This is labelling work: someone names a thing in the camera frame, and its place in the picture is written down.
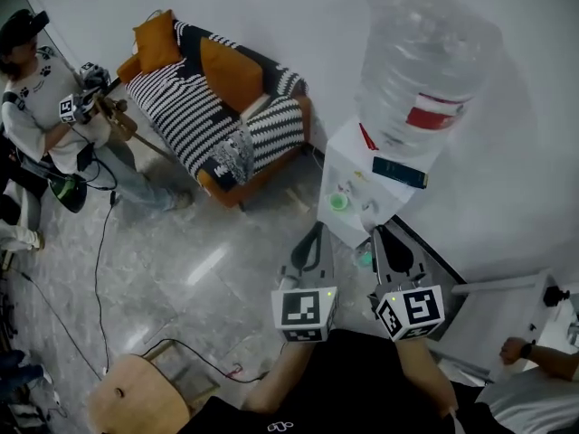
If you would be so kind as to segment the person's right forearm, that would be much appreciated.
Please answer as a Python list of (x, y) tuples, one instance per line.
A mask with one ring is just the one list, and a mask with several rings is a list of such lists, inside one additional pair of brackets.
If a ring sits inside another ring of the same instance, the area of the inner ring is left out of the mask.
[(395, 344), (405, 377), (428, 395), (442, 418), (459, 407), (451, 381), (435, 362), (424, 338), (400, 340)]

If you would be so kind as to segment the round wooden table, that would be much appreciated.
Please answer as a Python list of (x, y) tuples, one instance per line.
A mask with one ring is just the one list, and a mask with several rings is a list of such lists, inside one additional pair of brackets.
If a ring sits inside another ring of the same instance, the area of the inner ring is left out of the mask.
[(163, 340), (142, 356), (120, 356), (87, 399), (94, 434), (177, 434), (219, 391), (206, 373), (185, 392), (166, 377), (156, 359), (175, 345)]

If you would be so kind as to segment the black desk device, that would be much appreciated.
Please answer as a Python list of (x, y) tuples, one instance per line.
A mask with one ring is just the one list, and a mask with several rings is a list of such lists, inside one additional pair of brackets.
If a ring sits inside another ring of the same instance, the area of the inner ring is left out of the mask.
[(568, 300), (571, 293), (569, 290), (562, 290), (558, 286), (548, 287), (543, 296), (546, 307), (556, 307), (560, 302)]

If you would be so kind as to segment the white desk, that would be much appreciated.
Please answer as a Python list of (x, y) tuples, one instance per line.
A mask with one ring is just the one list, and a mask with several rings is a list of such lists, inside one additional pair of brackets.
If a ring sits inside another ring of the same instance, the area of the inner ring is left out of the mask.
[(506, 366), (499, 358), (504, 342), (520, 337), (529, 342), (573, 353), (568, 341), (574, 308), (568, 298), (548, 306), (545, 296), (556, 288), (552, 274), (534, 275), (458, 285), (451, 291), (464, 296), (457, 315), (444, 334), (428, 346), (440, 358), (485, 382), (506, 380), (534, 365), (520, 361)]

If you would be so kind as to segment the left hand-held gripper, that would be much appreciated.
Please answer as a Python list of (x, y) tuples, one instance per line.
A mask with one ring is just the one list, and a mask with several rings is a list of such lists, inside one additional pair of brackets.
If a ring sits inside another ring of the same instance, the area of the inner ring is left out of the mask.
[(273, 322), (287, 343), (319, 343), (327, 340), (337, 311), (331, 233), (315, 222), (294, 247), (281, 267), (280, 285), (271, 292)]

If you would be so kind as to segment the wooden floor piece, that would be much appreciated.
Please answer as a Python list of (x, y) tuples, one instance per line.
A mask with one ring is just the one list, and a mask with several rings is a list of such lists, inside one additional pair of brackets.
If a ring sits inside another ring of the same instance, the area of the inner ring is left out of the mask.
[(295, 191), (293, 189), (287, 188), (286, 194), (291, 199), (291, 201), (293, 201), (295, 203), (296, 207), (301, 212), (308, 213), (310, 211), (310, 207), (299, 198), (299, 196), (295, 193)]

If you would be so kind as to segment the person's black shirt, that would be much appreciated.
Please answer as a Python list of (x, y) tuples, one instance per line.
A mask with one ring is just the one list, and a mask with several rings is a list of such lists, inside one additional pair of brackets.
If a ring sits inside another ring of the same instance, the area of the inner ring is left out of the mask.
[(334, 329), (315, 344), (306, 371), (275, 413), (245, 411), (213, 396), (178, 434), (514, 434), (488, 405), (456, 392), (456, 413), (442, 418), (405, 377), (388, 339)]

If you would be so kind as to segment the person's left forearm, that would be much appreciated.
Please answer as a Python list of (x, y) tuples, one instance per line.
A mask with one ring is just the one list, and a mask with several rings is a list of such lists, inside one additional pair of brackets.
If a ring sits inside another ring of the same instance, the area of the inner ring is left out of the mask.
[(248, 392), (242, 410), (263, 415), (275, 413), (299, 383), (315, 347), (315, 343), (286, 344), (271, 370)]

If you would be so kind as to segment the patterned grey cloth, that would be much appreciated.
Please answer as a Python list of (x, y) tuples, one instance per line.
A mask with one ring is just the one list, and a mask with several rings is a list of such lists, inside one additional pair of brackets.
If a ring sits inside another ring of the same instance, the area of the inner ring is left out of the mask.
[(247, 127), (241, 127), (214, 146), (213, 158), (224, 165), (238, 184), (247, 184), (254, 174), (254, 149)]

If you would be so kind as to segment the clear water jug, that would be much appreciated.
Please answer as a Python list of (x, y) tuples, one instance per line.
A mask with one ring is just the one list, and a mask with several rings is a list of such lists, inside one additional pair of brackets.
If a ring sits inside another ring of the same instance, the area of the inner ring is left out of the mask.
[(356, 114), (380, 154), (438, 151), (489, 76), (499, 28), (458, 0), (369, 0)]

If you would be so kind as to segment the small wooden side table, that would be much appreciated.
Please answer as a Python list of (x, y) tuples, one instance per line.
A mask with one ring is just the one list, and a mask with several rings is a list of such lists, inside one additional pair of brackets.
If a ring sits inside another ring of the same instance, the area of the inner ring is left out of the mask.
[(109, 123), (115, 133), (125, 142), (135, 138), (142, 145), (155, 151), (167, 161), (174, 163), (175, 159), (160, 147), (149, 142), (138, 133), (137, 123), (127, 114), (128, 103), (125, 99), (111, 99), (101, 93), (94, 93), (94, 108)]

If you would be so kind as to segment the white water dispenser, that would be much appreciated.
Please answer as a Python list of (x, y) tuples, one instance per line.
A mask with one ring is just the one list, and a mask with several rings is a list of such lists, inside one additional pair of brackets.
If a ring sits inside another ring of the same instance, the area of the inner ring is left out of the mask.
[[(356, 116), (350, 117), (328, 140), (318, 203), (318, 220), (352, 249), (368, 238), (360, 218), (365, 207), (374, 222), (387, 222), (418, 192), (372, 172), (375, 152), (367, 148), (358, 124)], [(344, 211), (333, 211), (327, 203), (335, 192), (349, 199)]]

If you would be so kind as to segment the orange cushion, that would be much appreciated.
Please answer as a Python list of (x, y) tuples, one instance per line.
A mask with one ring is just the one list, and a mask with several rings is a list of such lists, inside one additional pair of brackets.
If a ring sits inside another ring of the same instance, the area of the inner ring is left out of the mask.
[(174, 34), (172, 10), (134, 27), (133, 32), (143, 73), (149, 74), (183, 59)]
[(208, 38), (200, 55), (207, 85), (231, 109), (242, 113), (263, 94), (262, 68), (249, 57)]

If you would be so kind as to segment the black white striped cushion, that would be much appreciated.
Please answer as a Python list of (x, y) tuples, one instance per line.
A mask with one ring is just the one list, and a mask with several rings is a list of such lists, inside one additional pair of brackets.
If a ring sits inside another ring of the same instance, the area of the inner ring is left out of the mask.
[(290, 97), (278, 97), (247, 122), (252, 149), (253, 172), (266, 166), (304, 142), (302, 111)]

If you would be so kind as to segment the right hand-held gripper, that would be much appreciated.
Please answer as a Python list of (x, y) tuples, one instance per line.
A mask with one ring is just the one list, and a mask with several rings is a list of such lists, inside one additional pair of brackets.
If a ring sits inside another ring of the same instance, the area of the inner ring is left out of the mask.
[(444, 322), (445, 312), (422, 248), (383, 224), (373, 228), (371, 243), (377, 286), (368, 299), (374, 319), (393, 342), (427, 336)]

